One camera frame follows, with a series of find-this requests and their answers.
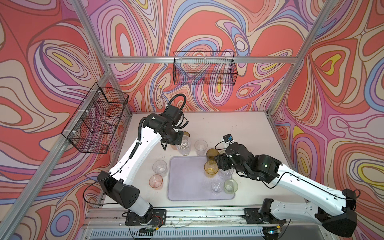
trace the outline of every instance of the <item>wire basket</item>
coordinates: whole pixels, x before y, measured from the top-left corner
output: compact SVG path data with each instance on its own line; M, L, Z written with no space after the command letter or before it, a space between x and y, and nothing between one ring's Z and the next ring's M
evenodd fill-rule
M106 154L128 97L120 90L99 87L66 138L79 152Z
M175 85L235 85L237 68L233 51L175 51Z

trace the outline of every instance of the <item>white perforated rail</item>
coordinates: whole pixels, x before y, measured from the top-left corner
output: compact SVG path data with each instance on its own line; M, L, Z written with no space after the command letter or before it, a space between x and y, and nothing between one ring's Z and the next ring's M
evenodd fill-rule
M138 228L131 228L131 233L135 238L148 238L149 236L139 236ZM262 227L183 227L183 228L160 228L155 231L152 238L182 238L182 237L262 237ZM93 229L90 239L128 239L131 238L128 228Z

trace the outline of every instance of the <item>white table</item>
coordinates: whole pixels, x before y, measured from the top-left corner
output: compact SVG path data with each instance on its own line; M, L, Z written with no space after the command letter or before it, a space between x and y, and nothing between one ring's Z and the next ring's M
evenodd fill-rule
M192 142L190 155L196 155L194 148L196 140L205 140L209 149L215 147L221 141L222 136L231 134L236 142L243 144L254 155L267 154L287 164L287 160L264 112L185 113L184 115L189 120L189 124L182 130L190 133ZM139 121L146 116L148 116L148 113L133 114L119 159L135 141ZM284 202L304 202L302 197L286 189L278 186L268 189L262 182L239 177L236 173L232 175L232 178L238 182L239 188L235 193L235 197L231 200L170 201L167 198L169 172L164 178L161 190L152 189L148 181L154 175L152 171L153 163L162 159L169 165L169 160L173 156L181 156L181 154L170 146L164 151L160 144L156 145L135 176L133 186L140 189L140 196L154 207L261 205L265 198L273 198ZM104 203L110 202L114 201L106 196ZM109 204L103 207L116 208L121 206Z

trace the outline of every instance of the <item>colorful wall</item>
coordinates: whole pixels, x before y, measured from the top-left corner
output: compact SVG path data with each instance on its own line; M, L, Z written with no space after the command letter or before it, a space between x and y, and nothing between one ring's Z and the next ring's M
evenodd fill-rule
M85 6L109 56L173 56L233 50L236 56L296 56L322 0L96 0ZM132 111L162 111L177 93L187 111L264 111L289 65L237 65L233 86L175 86L173 64L114 64Z
M384 3L333 10L273 118L299 172L360 189L352 239L384 239Z
M69 0L0 1L0 220L103 72ZM105 155L68 147L13 239L75 237L126 121Z

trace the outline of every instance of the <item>patterned wallpaper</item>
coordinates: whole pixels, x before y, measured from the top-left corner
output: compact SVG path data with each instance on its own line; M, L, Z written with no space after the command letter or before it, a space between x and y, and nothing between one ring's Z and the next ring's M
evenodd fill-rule
M102 74L69 0L0 1L0 220ZM105 155L68 147L13 240L75 237L89 207L82 192L107 169L126 121Z
M236 56L296 56L321 0L95 0L86 9L110 56L173 56L233 50ZM162 111L177 93L186 111L264 111L289 65L239 63L235 86L175 86L173 64L114 64L133 112Z
M360 189L354 240L384 239L384 3L334 9L273 115L299 172Z

